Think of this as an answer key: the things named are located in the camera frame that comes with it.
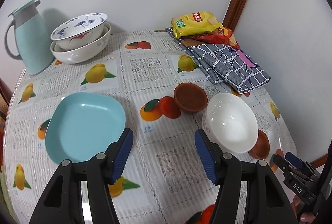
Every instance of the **gray handle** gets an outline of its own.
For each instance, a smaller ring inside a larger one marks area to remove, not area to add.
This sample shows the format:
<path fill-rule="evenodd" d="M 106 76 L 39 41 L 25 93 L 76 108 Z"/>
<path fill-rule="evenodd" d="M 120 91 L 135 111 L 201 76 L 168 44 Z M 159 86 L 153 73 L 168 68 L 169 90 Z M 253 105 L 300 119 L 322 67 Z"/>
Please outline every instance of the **gray handle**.
<path fill-rule="evenodd" d="M 13 55 L 13 54 L 11 53 L 11 51 L 9 50 L 9 48 L 8 48 L 7 34 L 8 34 L 8 31 L 9 31 L 10 27 L 11 27 L 11 26 L 14 26 L 14 25 L 15 25 L 15 19 L 13 19 L 13 20 L 10 22 L 9 26 L 8 26 L 7 29 L 6 29 L 6 33 L 5 33 L 5 50 L 6 50 L 7 54 L 8 54 L 11 58 L 13 58 L 13 59 L 22 59 L 21 56 L 20 56 L 20 54 L 18 54 L 17 56 L 16 56 L 16 55 Z"/>

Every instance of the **lay's logo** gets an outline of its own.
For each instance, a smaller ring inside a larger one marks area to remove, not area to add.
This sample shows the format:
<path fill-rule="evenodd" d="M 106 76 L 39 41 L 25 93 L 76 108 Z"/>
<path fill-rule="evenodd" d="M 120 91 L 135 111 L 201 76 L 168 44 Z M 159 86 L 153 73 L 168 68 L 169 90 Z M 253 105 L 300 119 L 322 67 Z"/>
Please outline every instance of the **lay's logo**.
<path fill-rule="evenodd" d="M 200 17 L 200 13 L 193 13 L 193 18 L 196 22 L 203 21 L 203 19 Z"/>

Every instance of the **glossy white bowl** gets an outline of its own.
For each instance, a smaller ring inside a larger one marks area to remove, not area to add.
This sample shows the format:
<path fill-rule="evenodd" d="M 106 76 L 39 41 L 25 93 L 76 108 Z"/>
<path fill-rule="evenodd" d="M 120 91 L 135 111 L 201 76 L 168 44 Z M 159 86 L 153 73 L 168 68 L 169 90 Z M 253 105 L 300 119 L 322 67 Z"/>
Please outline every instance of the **glossy white bowl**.
<path fill-rule="evenodd" d="M 77 16 L 58 26 L 50 38 L 63 49 L 77 49 L 100 37 L 106 19 L 107 15 L 103 13 Z"/>
<path fill-rule="evenodd" d="M 219 93 L 211 98 L 202 118 L 211 142 L 224 152 L 245 153 L 257 142 L 258 125 L 251 108 L 239 97 Z"/>
<path fill-rule="evenodd" d="M 102 35 L 96 41 L 82 46 L 74 50 L 62 49 L 56 41 L 51 43 L 51 52 L 54 57 L 62 63 L 75 64 L 84 62 L 99 54 L 106 46 L 110 39 L 111 26 L 108 23 L 104 24 Z"/>

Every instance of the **checkered cloth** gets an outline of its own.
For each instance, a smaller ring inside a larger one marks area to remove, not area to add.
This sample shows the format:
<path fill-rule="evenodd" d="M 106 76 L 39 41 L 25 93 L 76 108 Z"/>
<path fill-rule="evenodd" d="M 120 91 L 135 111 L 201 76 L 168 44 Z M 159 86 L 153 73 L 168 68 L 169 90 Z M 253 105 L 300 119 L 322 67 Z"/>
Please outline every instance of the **checkered cloth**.
<path fill-rule="evenodd" d="M 240 49 L 220 44 L 186 47 L 175 38 L 171 28 L 166 30 L 213 84 L 227 82 L 243 94 L 262 87 L 270 80 L 270 76 Z"/>

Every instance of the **fruit print tablecloth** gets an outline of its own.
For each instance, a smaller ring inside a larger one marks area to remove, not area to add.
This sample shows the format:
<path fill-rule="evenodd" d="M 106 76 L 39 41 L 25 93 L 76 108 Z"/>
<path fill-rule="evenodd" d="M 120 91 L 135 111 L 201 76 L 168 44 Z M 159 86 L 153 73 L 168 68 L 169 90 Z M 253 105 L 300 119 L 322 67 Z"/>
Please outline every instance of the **fruit print tablecloth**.
<path fill-rule="evenodd" d="M 209 98 L 220 92 L 242 98 L 270 140 L 268 162 L 277 150 L 296 154 L 282 115 L 264 88 L 240 95 L 226 83 L 212 85 L 166 32 L 118 33 L 87 62 L 66 65 L 55 60 L 35 76 L 23 71 L 11 99 L 4 138 L 7 188 L 20 223 L 29 222 L 57 168 L 44 144 L 49 119 L 61 99 L 79 91 L 117 99 L 126 112 L 126 127 L 134 132 L 123 175 L 110 187 L 121 224 L 184 224 L 214 204 L 218 187 L 207 179 L 194 145 L 203 112 L 189 115 L 177 108 L 173 91 L 181 82 L 199 85 Z M 248 153 L 237 157 L 256 161 Z M 244 183 L 239 223 L 245 193 Z M 82 199 L 86 223 L 92 223 L 86 182 Z"/>

